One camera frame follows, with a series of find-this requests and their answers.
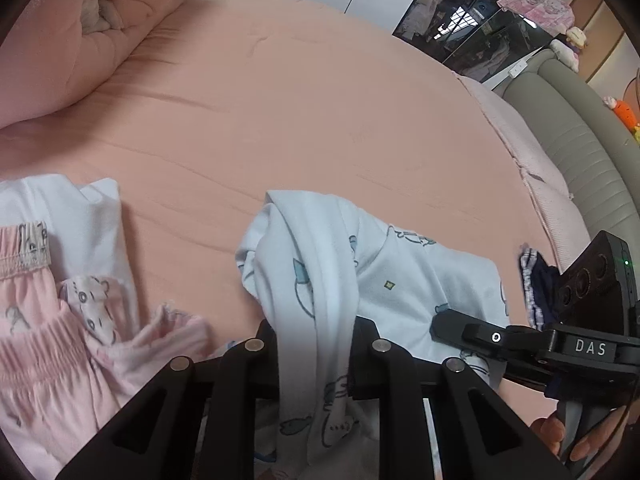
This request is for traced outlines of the pink bed sheet mattress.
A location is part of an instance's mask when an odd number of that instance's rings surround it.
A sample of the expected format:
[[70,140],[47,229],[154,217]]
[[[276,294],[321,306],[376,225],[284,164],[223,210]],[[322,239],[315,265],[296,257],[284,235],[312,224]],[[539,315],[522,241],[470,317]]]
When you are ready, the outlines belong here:
[[117,181],[139,302],[218,342],[262,312],[234,254],[270,190],[350,200],[492,260],[527,320],[518,254],[550,250],[520,170],[450,70],[304,0],[188,0],[93,94],[1,135],[1,175]]

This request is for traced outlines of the dark glass wardrobe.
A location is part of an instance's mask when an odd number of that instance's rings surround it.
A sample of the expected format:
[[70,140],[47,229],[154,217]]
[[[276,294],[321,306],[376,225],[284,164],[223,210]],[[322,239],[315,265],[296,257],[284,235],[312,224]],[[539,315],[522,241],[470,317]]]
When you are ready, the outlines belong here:
[[499,0],[413,0],[394,35],[454,72],[484,82],[551,36]]

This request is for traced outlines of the far pink-grey pillow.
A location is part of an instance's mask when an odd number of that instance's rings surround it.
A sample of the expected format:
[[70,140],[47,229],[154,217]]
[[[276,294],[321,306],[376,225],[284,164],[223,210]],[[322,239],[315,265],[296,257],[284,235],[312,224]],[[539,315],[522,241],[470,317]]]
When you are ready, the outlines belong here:
[[518,166],[535,180],[550,185],[562,196],[570,198],[570,191],[560,170],[542,149],[533,131],[516,109],[474,79],[458,76],[458,81],[476,99],[488,122],[496,130]]

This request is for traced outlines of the orange carrot plush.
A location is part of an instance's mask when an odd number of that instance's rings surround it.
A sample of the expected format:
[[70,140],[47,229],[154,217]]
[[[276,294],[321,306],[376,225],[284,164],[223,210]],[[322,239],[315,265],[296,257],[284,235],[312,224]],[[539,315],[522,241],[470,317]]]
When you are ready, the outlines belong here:
[[639,131],[639,121],[636,114],[634,114],[634,111],[626,102],[616,100],[612,96],[605,96],[603,102],[612,110],[630,133],[635,134]]

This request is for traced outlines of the pink clothes pile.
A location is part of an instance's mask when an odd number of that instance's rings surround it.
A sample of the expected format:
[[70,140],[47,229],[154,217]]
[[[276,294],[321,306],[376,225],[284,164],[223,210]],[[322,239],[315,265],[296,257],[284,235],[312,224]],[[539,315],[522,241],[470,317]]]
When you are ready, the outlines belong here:
[[208,358],[200,316],[140,318],[119,188],[60,174],[1,185],[1,429],[52,479],[172,358]]

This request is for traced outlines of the pink-grey pillow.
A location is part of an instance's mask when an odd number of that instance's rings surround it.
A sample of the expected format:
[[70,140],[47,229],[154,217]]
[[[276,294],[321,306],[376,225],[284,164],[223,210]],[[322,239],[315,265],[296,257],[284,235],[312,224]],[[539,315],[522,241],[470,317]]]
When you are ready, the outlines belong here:
[[474,79],[458,76],[458,81],[476,99],[488,122],[496,130],[518,166],[535,180],[550,185],[562,196],[570,198],[570,191],[560,170],[542,149],[533,131],[516,109]]
[[584,219],[568,194],[531,174],[524,174],[524,183],[548,236],[554,261],[564,272],[590,243]]

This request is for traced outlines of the grey-green padded headboard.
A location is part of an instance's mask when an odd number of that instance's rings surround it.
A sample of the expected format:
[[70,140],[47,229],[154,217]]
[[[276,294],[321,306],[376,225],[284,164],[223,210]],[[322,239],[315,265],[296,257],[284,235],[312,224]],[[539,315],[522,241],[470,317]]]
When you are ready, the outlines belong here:
[[549,50],[495,92],[560,170],[590,235],[608,231],[639,261],[639,145],[576,73]]

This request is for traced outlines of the light blue cartoon pajama garment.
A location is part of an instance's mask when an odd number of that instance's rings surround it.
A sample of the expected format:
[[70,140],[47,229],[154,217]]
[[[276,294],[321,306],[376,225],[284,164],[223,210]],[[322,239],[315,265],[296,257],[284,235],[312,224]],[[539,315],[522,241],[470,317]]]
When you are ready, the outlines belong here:
[[509,322],[495,263],[392,226],[334,195],[269,192],[235,261],[278,344],[280,401],[258,413],[259,479],[378,474],[378,406],[347,390],[357,318],[435,363],[456,354],[431,336],[437,313]]

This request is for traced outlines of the near pink-grey pillow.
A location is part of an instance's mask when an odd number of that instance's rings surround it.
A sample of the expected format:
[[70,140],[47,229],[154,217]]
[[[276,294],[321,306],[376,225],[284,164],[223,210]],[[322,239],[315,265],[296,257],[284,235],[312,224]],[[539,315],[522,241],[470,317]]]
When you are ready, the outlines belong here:
[[524,183],[548,236],[554,261],[564,272],[590,243],[584,219],[568,194],[531,174],[524,174]]

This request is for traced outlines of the navy striped shorts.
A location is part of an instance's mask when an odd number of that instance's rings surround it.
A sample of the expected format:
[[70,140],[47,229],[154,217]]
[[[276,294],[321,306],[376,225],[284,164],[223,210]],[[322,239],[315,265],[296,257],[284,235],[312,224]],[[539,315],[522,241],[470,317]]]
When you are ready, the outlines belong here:
[[559,308],[555,305],[561,273],[550,266],[537,249],[524,245],[518,257],[521,283],[528,324],[534,330],[543,330],[559,321]]

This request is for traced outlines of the rolled pink quilt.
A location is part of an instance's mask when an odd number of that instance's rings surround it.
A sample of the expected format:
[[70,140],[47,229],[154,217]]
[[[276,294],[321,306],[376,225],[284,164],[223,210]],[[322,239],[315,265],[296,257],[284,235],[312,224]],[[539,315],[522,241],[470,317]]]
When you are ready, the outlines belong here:
[[30,0],[1,45],[1,123],[81,100],[184,0]]

